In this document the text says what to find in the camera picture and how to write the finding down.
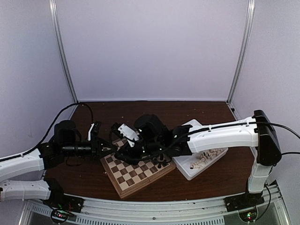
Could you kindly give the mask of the white chess pieces pile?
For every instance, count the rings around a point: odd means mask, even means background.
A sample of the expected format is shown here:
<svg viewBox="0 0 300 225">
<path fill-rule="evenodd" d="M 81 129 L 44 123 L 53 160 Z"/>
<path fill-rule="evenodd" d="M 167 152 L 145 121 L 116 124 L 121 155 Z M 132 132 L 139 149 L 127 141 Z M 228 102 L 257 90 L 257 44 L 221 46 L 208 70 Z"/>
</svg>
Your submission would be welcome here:
<svg viewBox="0 0 300 225">
<path fill-rule="evenodd" d="M 224 149 L 211 149 L 196 156 L 196 159 L 190 163 L 190 169 L 195 170 L 203 168 L 207 164 L 218 161 L 218 158 L 223 153 Z"/>
</svg>

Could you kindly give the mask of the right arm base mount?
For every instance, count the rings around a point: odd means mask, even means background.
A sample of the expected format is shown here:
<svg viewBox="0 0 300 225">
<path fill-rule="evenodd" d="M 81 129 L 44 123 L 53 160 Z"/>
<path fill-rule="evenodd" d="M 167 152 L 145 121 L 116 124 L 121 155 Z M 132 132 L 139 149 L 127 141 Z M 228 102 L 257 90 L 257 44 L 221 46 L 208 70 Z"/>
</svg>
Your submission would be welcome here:
<svg viewBox="0 0 300 225">
<path fill-rule="evenodd" d="M 264 203 L 264 198 L 262 197 L 262 194 L 262 192 L 257 194 L 245 192 L 243 194 L 226 197 L 224 198 L 226 210 L 227 212 L 232 212 L 236 210 L 251 208 L 262 204 Z"/>
</svg>

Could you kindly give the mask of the white divided plastic tray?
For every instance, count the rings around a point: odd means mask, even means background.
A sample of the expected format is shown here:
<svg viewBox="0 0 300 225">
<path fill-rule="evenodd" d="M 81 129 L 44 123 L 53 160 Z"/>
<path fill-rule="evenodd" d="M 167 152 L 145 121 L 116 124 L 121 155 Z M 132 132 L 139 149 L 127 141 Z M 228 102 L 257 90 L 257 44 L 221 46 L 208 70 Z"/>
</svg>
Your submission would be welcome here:
<svg viewBox="0 0 300 225">
<path fill-rule="evenodd" d="M 173 157 L 172 161 L 177 169 L 187 180 L 192 180 L 219 159 L 228 151 L 228 148 L 221 148 L 220 145 L 213 144 L 205 134 L 197 133 L 192 135 L 191 144 L 192 155 Z"/>
</svg>

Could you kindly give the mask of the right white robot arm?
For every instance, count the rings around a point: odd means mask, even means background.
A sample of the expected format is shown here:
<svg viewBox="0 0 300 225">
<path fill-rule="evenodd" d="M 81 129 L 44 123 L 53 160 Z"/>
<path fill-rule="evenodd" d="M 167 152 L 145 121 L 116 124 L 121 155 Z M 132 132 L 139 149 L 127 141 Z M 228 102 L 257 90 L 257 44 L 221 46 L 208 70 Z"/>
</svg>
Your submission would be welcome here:
<svg viewBox="0 0 300 225">
<path fill-rule="evenodd" d="M 256 148 L 247 189 L 240 197 L 245 207 L 258 200 L 272 167 L 282 158 L 276 131 L 262 110 L 239 121 L 201 125 L 193 120 L 172 130 L 156 115 L 146 114 L 134 122 L 134 129 L 121 124 L 117 130 L 128 142 L 120 158 L 133 165 L 161 154 L 175 158 L 220 148 Z"/>
</svg>

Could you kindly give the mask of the wooden chessboard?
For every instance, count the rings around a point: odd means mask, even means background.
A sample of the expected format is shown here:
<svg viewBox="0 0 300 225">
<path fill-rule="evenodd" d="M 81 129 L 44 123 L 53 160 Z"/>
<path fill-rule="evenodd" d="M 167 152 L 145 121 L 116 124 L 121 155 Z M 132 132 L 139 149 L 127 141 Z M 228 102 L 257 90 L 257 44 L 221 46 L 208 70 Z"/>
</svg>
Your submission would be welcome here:
<svg viewBox="0 0 300 225">
<path fill-rule="evenodd" d="M 173 161 L 165 156 L 164 160 L 167 161 L 166 166 L 163 166 L 163 161 L 160 161 L 160 157 L 157 159 L 157 164 L 154 164 L 153 160 L 148 160 L 139 162 L 137 165 L 129 165 L 116 159 L 113 153 L 100 159 L 120 198 L 133 194 L 176 168 Z"/>
</svg>

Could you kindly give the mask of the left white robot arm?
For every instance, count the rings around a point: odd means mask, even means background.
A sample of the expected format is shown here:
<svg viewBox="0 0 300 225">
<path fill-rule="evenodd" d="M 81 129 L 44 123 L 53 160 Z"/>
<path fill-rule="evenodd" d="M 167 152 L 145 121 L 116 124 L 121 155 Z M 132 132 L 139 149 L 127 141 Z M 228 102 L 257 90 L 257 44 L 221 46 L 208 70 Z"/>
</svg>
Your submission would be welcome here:
<svg viewBox="0 0 300 225">
<path fill-rule="evenodd" d="M 1 201 L 40 199 L 57 208 L 65 207 L 70 201 L 55 179 L 17 182 L 9 179 L 25 173 L 55 168 L 70 157 L 90 157 L 91 160 L 97 160 L 111 154 L 111 144 L 98 137 L 100 126 L 99 121 L 92 123 L 87 141 L 84 142 L 75 123 L 63 120 L 54 126 L 54 135 L 48 142 L 40 143 L 20 154 L 1 158 Z"/>
</svg>

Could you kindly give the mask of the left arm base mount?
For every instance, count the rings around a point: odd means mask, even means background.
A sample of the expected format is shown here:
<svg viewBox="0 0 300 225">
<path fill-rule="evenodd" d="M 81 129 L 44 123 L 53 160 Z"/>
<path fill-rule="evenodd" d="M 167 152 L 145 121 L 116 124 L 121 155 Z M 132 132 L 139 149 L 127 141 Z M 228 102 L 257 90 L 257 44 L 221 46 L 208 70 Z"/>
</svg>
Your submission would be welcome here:
<svg viewBox="0 0 300 225">
<path fill-rule="evenodd" d="M 70 195 L 63 195 L 59 198 L 51 197 L 48 200 L 43 200 L 43 204 L 49 206 L 50 208 L 76 213 L 80 213 L 82 211 L 83 203 L 83 198 Z"/>
</svg>

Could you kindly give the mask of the aluminium frame rail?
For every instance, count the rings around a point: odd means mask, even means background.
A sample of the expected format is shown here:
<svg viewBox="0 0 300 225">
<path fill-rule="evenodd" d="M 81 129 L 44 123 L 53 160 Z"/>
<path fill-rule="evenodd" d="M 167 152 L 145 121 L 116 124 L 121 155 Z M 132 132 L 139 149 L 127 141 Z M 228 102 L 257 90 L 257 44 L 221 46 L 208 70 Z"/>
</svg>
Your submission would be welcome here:
<svg viewBox="0 0 300 225">
<path fill-rule="evenodd" d="M 256 208 L 229 212 L 227 196 L 200 200 L 169 202 L 128 202 L 83 198 L 82 211 L 74 212 L 62 225 L 291 225 L 291 221 L 277 184 L 264 189 L 265 202 Z M 244 222 L 240 216 L 246 210 L 257 209 L 257 221 Z M 50 218 L 51 209 L 38 200 L 28 200 L 17 225 L 57 225 Z"/>
</svg>

